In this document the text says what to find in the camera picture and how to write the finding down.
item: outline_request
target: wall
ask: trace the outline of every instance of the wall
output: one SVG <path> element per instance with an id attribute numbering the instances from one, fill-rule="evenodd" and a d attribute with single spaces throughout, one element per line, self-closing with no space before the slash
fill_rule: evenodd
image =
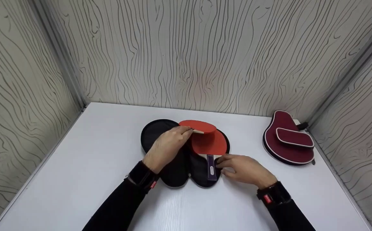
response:
<path id="1" fill-rule="evenodd" d="M 80 111 L 29 10 L 0 1 L 0 213 Z"/>
<path id="2" fill-rule="evenodd" d="M 366 0 L 59 1 L 89 101 L 305 120 L 372 34 Z"/>
<path id="3" fill-rule="evenodd" d="M 311 131 L 372 224 L 372 59 Z"/>

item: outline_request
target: wristband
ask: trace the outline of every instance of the wristband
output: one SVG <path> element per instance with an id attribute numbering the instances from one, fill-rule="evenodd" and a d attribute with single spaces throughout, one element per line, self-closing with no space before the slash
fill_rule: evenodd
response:
<path id="1" fill-rule="evenodd" d="M 156 182 L 159 180 L 159 176 L 152 172 L 142 161 L 139 161 L 126 177 L 146 194 L 155 187 Z"/>
<path id="2" fill-rule="evenodd" d="M 257 190 L 257 198 L 269 208 L 291 201 L 291 196 L 280 181 L 262 190 Z"/>

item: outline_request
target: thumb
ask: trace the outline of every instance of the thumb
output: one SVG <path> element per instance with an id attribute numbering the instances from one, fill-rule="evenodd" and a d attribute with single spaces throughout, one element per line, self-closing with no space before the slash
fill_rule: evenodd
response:
<path id="1" fill-rule="evenodd" d="M 221 170 L 221 173 L 226 177 L 235 180 L 237 177 L 236 173 L 230 172 L 229 170 L 225 170 L 224 168 Z"/>

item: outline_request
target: black sleeve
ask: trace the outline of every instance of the black sleeve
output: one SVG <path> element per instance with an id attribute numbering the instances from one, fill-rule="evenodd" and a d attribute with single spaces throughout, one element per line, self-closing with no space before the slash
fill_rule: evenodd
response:
<path id="1" fill-rule="evenodd" d="M 315 231 L 293 199 L 279 206 L 268 208 L 279 231 Z"/>
<path id="2" fill-rule="evenodd" d="M 95 212 L 83 231 L 127 230 L 145 195 L 126 178 Z"/>

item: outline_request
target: purple handle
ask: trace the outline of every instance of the purple handle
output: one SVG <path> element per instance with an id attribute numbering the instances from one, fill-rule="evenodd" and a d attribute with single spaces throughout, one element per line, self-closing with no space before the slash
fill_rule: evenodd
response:
<path id="1" fill-rule="evenodd" d="M 214 164 L 214 156 L 207 155 L 207 179 L 208 180 L 217 180 L 216 177 L 216 166 Z"/>

